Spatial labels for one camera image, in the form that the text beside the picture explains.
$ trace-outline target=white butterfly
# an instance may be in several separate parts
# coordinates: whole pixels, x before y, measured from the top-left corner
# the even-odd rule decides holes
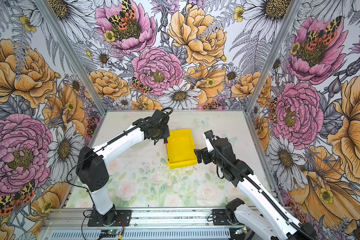
[[[201,120],[200,118],[196,118],[196,121],[199,126],[203,124],[209,126],[209,118],[205,118],[204,120]]]
[[[234,147],[235,142],[237,141],[237,137],[229,138],[225,133],[223,134],[224,137],[228,139],[228,142]]]

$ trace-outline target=floral table mat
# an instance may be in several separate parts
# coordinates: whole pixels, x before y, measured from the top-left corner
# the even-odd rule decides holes
[[[135,120],[152,113],[107,113],[94,146],[110,140]],[[219,137],[227,137],[236,157],[245,161],[269,189],[242,112],[178,111],[170,115],[168,125],[170,130],[190,128],[198,149],[205,147],[202,135],[208,130],[213,130]],[[218,207],[236,197],[253,205],[232,183],[217,177],[216,165],[212,163],[170,169],[162,140],[155,146],[150,140],[135,144],[119,155],[108,166],[108,171],[107,188],[116,207]],[[91,206],[88,193],[82,188],[73,188],[66,207]]]

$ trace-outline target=metal post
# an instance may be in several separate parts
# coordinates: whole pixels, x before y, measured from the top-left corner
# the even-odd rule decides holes
[[[250,111],[253,109],[254,103],[256,103],[259,94],[261,92],[261,88],[264,86],[265,81],[267,80],[269,71],[276,60],[278,50],[281,48],[282,44],[284,43],[285,36],[288,34],[288,31],[293,25],[293,21],[295,17],[297,16],[298,10],[300,9],[302,4],[302,0],[292,0],[290,2],[289,8],[287,13],[285,14],[285,18],[282,22],[280,31],[278,32],[277,36],[275,37],[275,40],[273,42],[272,48],[270,49],[268,53],[267,60],[262,67],[259,80],[257,81],[256,86],[253,89],[253,93],[250,96],[249,103],[247,104],[247,107],[245,108],[246,113],[250,113]]]
[[[56,17],[55,13],[53,12],[48,0],[40,0],[34,1],[36,7],[39,9],[41,14],[43,15],[44,19],[48,23],[48,27],[51,29],[54,38],[59,42],[63,51],[71,60],[73,67],[77,71],[80,79],[83,81],[85,87],[88,90],[88,93],[91,95],[93,102],[96,104],[97,109],[100,112],[100,115],[103,117],[106,114],[106,108],[104,107],[101,98],[97,94],[95,88],[93,87],[92,82],[89,80],[88,74],[84,70],[83,65],[80,63],[80,60],[73,50],[71,42],[69,41],[66,33],[62,31],[61,26],[59,24],[59,20]]]

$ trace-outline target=yellow tray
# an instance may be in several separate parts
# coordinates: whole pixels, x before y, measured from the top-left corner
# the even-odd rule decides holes
[[[196,165],[194,142],[190,129],[170,131],[168,138],[168,165],[171,169]]]

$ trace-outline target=wall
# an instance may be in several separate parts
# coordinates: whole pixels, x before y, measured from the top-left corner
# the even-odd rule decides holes
[[[62,203],[100,120],[85,91],[33,2],[0,0],[0,239],[36,239]]]
[[[107,108],[243,109],[290,0],[130,0],[119,25],[121,0],[67,4],[95,12],[80,24],[50,2]]]
[[[360,0],[304,5],[250,114],[285,204],[318,239],[360,240]]]

